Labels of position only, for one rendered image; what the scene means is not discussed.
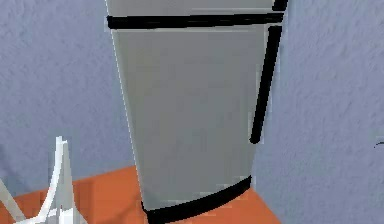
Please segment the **grey fridge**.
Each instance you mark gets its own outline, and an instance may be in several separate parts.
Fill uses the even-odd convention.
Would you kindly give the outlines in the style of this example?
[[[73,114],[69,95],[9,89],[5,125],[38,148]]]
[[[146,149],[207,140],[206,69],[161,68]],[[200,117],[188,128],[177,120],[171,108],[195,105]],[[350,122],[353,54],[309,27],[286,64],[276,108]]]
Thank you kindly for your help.
[[[105,0],[148,224],[251,187],[250,142],[274,0]]]

